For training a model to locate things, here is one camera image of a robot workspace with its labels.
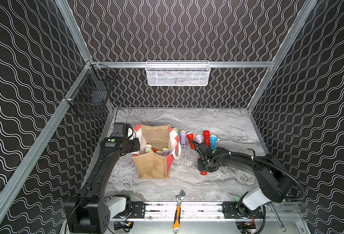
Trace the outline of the blue flashlight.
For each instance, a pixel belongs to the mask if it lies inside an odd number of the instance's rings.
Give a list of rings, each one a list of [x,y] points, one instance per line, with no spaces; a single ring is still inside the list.
[[[214,151],[216,149],[217,137],[215,135],[210,135],[211,149]]]

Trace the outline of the jute and red tote bag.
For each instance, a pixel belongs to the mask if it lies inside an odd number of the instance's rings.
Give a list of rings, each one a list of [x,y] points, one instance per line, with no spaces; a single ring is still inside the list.
[[[141,179],[169,179],[170,170],[174,160],[180,158],[181,144],[179,136],[171,126],[147,126],[137,125],[135,127],[136,138],[140,143],[140,149],[133,152],[133,160],[138,169]],[[166,157],[159,156],[154,152],[145,153],[145,145],[150,144],[152,148],[162,151],[169,148],[170,154]]]

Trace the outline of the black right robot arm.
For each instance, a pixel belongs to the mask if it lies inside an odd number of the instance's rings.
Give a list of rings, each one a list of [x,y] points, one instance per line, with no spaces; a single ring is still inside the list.
[[[220,167],[230,167],[255,176],[258,187],[241,196],[235,206],[236,214],[240,217],[248,218],[259,207],[272,202],[303,201],[306,197],[304,187],[271,154],[261,157],[229,151],[222,147],[213,150],[205,143],[194,140],[190,143],[199,154],[200,172],[212,173]]]

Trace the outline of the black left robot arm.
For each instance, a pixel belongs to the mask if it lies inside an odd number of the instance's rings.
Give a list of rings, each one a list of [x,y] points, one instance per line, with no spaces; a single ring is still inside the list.
[[[67,215],[65,230],[72,234],[104,234],[112,217],[126,210],[128,202],[125,197],[113,199],[122,210],[109,208],[105,202],[105,188],[120,157],[140,150],[135,134],[130,124],[114,123],[110,137],[100,143],[99,156],[88,179],[79,192],[64,204]]]

